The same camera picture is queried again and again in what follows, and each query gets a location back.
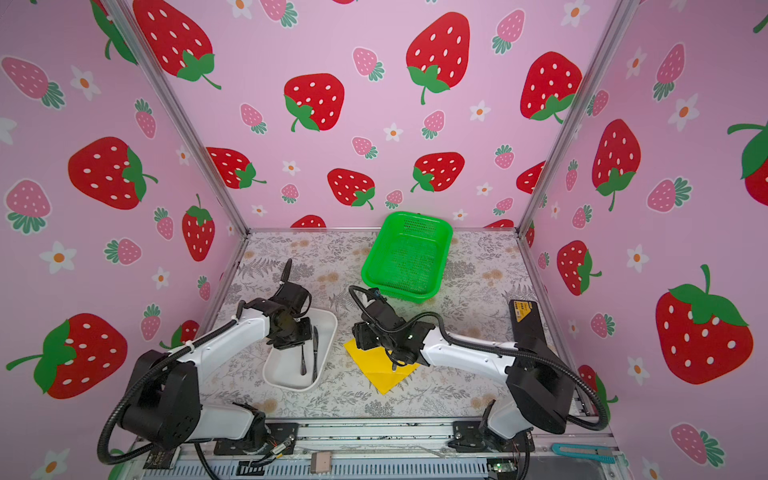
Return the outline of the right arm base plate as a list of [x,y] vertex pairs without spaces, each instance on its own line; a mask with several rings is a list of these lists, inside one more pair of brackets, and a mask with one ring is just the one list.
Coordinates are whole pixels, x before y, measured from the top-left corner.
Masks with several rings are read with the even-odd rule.
[[503,439],[479,420],[455,421],[447,446],[458,453],[525,453],[534,448],[527,432],[520,432],[512,439]]

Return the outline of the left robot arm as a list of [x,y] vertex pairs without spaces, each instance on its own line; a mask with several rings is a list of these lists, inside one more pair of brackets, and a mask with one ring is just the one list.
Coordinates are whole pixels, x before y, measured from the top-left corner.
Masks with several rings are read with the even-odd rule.
[[270,446],[272,434],[263,412],[244,403],[206,406],[200,385],[253,343],[264,340],[278,350],[303,345],[312,333],[311,302],[306,288],[283,280],[268,299],[240,301],[226,324],[201,338],[167,353],[141,355],[99,436],[99,461],[117,465],[155,447],[169,451],[208,441],[229,440],[247,453]]

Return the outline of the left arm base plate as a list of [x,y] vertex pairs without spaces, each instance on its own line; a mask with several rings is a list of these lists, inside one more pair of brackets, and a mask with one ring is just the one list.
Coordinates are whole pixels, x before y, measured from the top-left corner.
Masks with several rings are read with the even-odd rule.
[[243,440],[218,440],[215,456],[266,456],[275,447],[281,447],[278,455],[291,455],[298,437],[299,424],[295,422],[268,422],[257,426]]

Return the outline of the black handled spoon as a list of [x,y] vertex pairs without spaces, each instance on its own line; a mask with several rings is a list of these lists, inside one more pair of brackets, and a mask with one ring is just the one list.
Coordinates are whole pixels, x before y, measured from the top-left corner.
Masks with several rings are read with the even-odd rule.
[[307,370],[307,363],[306,363],[306,354],[305,354],[305,346],[300,346],[300,375],[306,376],[308,373]]

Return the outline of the white rectangular tray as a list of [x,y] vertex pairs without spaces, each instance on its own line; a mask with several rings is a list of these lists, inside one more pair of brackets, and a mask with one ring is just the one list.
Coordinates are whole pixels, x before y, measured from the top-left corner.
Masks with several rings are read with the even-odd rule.
[[309,309],[310,339],[302,346],[272,349],[262,373],[265,382],[293,392],[307,392],[320,381],[337,331],[337,317],[328,310]]

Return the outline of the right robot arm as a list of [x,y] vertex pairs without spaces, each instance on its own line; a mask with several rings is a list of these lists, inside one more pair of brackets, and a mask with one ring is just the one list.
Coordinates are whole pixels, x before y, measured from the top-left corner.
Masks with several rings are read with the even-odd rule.
[[504,384],[513,400],[483,414],[493,436],[510,440],[534,428],[563,434],[569,423],[589,431],[608,427],[600,396],[545,341],[531,336],[504,343],[472,339],[450,333],[436,312],[404,319],[377,288],[353,285],[348,292],[361,311],[361,321],[353,326],[357,348],[381,347],[393,370],[450,367]]

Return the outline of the yellow paper napkin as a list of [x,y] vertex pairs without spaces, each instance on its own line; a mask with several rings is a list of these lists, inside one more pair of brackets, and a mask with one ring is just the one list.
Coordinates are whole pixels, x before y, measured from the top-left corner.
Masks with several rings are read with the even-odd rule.
[[346,342],[344,347],[362,374],[381,395],[386,395],[418,368],[417,365],[406,365],[392,369],[392,363],[382,347],[361,350],[356,346],[355,340]]

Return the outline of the green plastic basket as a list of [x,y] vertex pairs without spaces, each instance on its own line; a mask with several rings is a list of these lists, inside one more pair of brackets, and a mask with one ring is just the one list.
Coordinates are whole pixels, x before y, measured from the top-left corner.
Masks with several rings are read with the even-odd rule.
[[440,290],[452,237],[445,220],[392,213],[363,265],[362,280],[386,296],[422,304]]

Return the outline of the black handled knife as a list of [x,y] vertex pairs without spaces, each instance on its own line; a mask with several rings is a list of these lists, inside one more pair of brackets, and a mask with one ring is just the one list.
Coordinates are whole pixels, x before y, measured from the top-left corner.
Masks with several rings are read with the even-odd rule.
[[316,326],[312,326],[312,351],[313,351],[313,370],[312,383],[316,382],[319,373],[319,331]]

